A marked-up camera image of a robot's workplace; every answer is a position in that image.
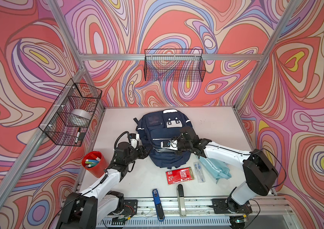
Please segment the marker in basket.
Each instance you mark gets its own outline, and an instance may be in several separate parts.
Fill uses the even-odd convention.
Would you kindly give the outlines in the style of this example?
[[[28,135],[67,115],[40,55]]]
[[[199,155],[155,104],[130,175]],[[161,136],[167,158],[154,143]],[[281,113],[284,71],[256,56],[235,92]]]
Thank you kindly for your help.
[[[79,127],[74,141],[75,144],[78,143],[80,134],[81,134],[81,128]]]

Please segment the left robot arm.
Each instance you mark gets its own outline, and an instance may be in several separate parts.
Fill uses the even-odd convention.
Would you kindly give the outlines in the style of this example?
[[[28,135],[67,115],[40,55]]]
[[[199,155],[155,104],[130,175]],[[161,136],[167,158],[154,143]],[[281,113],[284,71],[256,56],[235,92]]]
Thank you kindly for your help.
[[[127,173],[132,172],[135,161],[148,156],[140,144],[140,135],[123,132],[114,143],[114,155],[104,174],[80,193],[71,193],[59,210],[56,229],[95,229],[109,214],[134,213],[125,205],[124,194],[112,191]]]

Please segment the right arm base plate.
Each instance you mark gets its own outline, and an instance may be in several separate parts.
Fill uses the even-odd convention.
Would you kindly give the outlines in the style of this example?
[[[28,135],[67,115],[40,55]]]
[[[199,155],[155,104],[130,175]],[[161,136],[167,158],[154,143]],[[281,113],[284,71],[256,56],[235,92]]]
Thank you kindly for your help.
[[[215,214],[249,215],[253,212],[249,201],[244,205],[238,205],[232,199],[227,198],[214,198],[208,207],[212,208]]]

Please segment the white tape roll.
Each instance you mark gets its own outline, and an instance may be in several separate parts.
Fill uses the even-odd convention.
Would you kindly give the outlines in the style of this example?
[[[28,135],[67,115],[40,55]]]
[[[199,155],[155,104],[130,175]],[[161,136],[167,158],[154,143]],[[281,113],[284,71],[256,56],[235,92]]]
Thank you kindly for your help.
[[[70,123],[75,127],[87,127],[91,120],[91,114],[82,109],[73,109],[69,116]]]

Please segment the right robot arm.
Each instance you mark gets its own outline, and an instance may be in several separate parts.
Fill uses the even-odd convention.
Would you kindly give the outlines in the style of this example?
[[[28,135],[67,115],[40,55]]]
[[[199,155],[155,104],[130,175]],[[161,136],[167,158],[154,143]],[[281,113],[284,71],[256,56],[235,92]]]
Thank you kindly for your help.
[[[171,140],[163,140],[161,148],[176,154],[192,153],[198,157],[215,159],[241,169],[245,181],[234,188],[226,205],[237,212],[255,196],[267,196],[278,178],[278,171],[262,150],[243,151],[220,145],[210,139],[200,138],[191,127],[183,127],[180,134]]]

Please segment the light blue pencil case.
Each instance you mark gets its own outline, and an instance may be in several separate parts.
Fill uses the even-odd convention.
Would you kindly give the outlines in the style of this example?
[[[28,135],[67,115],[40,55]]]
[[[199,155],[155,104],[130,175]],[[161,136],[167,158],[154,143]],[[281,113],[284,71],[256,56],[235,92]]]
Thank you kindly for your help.
[[[216,181],[216,184],[221,179],[228,180],[232,177],[232,175],[230,174],[230,168],[223,161],[204,157],[200,157],[199,161],[202,163],[202,165],[208,171],[208,173],[212,176],[212,178]]]

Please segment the red cup with markers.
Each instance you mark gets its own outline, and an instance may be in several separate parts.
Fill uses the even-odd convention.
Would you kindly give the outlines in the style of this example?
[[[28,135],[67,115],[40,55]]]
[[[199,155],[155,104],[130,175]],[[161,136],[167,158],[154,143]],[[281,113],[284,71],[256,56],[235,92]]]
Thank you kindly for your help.
[[[100,178],[105,174],[109,162],[100,151],[91,151],[83,158],[82,166],[93,176]]]

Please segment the black beige stapler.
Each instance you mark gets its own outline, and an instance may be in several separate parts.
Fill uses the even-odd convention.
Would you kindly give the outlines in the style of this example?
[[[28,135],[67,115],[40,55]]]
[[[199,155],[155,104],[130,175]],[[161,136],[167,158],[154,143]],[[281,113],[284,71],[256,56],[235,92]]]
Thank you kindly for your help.
[[[182,184],[177,186],[177,200],[180,217],[186,217],[185,194]]]

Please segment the clear pen pack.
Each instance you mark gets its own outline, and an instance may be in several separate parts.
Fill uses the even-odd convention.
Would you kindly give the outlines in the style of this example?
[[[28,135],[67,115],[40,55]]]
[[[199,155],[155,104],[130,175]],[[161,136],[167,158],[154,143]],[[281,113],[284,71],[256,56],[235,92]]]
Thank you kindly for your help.
[[[203,171],[202,171],[200,162],[194,162],[193,165],[194,165],[195,173],[197,175],[198,183],[204,183],[206,180],[203,175]]]

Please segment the blue stapler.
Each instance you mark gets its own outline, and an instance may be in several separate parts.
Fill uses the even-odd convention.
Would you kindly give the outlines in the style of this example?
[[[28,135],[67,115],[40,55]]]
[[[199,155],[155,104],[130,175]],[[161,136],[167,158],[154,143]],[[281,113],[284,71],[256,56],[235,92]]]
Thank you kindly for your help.
[[[165,214],[164,214],[163,206],[157,189],[152,190],[152,197],[155,205],[157,218],[160,222],[163,222],[165,220]]]

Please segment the navy blue backpack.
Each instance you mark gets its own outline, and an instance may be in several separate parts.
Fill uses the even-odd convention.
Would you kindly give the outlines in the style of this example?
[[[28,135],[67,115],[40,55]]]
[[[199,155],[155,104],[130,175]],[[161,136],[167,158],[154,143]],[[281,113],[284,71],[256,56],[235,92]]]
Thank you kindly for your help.
[[[143,115],[141,119],[134,118],[136,131],[142,145],[149,153],[149,158],[160,168],[178,168],[188,162],[190,152],[176,154],[174,150],[166,149],[161,143],[167,142],[173,146],[173,141],[180,136],[180,129],[192,127],[190,119],[181,111],[167,109]]]

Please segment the red packet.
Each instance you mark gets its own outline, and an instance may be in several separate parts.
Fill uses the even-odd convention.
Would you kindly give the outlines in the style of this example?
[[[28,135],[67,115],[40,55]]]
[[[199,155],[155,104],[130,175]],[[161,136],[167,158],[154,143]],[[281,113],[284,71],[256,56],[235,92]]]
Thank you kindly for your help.
[[[194,180],[194,175],[191,167],[175,169],[166,172],[167,183],[178,184],[185,181]]]

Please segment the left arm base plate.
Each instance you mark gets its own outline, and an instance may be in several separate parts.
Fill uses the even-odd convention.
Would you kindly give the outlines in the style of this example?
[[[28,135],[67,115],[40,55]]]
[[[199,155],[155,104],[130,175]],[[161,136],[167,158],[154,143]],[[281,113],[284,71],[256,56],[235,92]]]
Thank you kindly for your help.
[[[138,200],[127,199],[124,201],[123,209],[116,209],[114,212],[108,214],[108,216],[123,216],[132,217],[137,214]]]

